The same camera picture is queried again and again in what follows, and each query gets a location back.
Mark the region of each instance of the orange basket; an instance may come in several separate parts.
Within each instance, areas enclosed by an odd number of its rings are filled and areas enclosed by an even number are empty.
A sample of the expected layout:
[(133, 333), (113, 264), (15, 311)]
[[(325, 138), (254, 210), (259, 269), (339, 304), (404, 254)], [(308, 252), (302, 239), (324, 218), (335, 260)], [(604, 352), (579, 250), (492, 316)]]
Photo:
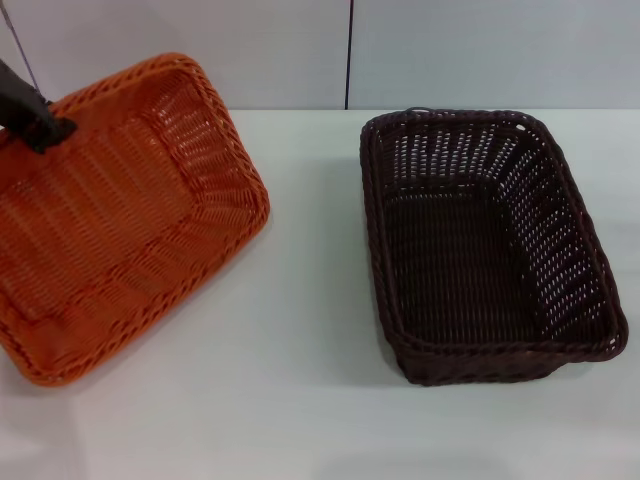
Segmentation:
[(188, 57), (140, 63), (51, 111), (78, 129), (44, 156), (0, 133), (0, 341), (44, 386), (140, 336), (269, 214), (229, 112)]

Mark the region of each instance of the white tabletop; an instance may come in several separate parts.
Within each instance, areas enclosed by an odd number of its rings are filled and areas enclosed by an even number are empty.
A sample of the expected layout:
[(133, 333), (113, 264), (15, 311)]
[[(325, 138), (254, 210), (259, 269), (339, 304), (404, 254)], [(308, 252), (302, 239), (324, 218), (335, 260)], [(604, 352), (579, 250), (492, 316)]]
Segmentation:
[(358, 159), (378, 112), (233, 112), (264, 231), (119, 357), (57, 390), (0, 354), (3, 480), (637, 480), (640, 111), (532, 111), (612, 263), (626, 351), (515, 385), (412, 386), (377, 327)]

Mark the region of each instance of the basket rim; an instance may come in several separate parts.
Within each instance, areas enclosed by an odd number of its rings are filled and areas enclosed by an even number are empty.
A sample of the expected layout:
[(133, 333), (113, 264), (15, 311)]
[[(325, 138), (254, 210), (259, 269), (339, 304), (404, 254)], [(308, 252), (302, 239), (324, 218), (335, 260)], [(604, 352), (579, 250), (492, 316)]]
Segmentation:
[[(414, 337), (404, 330), (404, 320), (398, 301), (398, 291), (393, 274), (389, 245), (386, 238), (385, 218), (382, 202), (380, 174), (375, 158), (380, 153), (383, 134), (393, 134), (406, 125), (426, 123), (473, 124), (476, 122), (513, 124), (518, 122), (543, 140), (546, 154), (552, 159), (555, 174), (558, 175), (566, 195), (570, 214), (576, 219), (577, 229), (585, 242), (587, 257), (597, 273), (599, 287), (605, 296), (611, 330), (599, 342), (488, 342), (481, 344), (434, 343)], [(364, 187), (365, 207), (369, 247), (373, 268), (378, 310), (385, 308), (390, 322), (381, 322), (385, 333), (395, 349), (415, 355), (503, 355), (517, 352), (547, 353), (567, 355), (568, 361), (603, 361), (619, 355), (628, 339), (628, 324), (618, 295), (617, 286), (609, 261), (596, 235), (593, 221), (586, 211), (584, 201), (571, 175), (569, 165), (560, 146), (555, 142), (547, 127), (531, 115), (513, 110), (457, 110), (410, 108), (386, 113), (369, 120), (362, 129), (360, 162)]]

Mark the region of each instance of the wicker basket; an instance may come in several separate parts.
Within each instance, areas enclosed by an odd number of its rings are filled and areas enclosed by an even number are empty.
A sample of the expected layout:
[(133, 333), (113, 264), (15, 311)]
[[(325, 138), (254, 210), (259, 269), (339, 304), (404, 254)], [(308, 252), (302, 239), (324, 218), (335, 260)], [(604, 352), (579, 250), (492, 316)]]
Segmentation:
[(0, 136), (0, 341), (34, 383), (77, 379), (262, 228), (267, 192), (200, 67), (167, 54), (52, 106), (37, 155)]
[(541, 122), (411, 109), (367, 123), (360, 155), (380, 321), (409, 381), (518, 382), (624, 349), (607, 258)]

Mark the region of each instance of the white wall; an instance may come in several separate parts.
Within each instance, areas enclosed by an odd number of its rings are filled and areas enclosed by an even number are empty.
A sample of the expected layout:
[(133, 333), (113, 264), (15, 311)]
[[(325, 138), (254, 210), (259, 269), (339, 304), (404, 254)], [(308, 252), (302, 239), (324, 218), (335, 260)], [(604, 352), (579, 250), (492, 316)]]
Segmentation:
[(18, 47), (13, 40), (13, 36), (9, 31), (9, 27), (4, 22), (2, 13), (0, 13), (0, 59), (20, 75), (24, 80), (29, 80), (27, 68), (22, 61)]
[(640, 107), (638, 0), (356, 0), (351, 108)]
[(341, 108), (345, 0), (5, 0), (53, 99), (166, 51), (194, 57), (233, 108)]

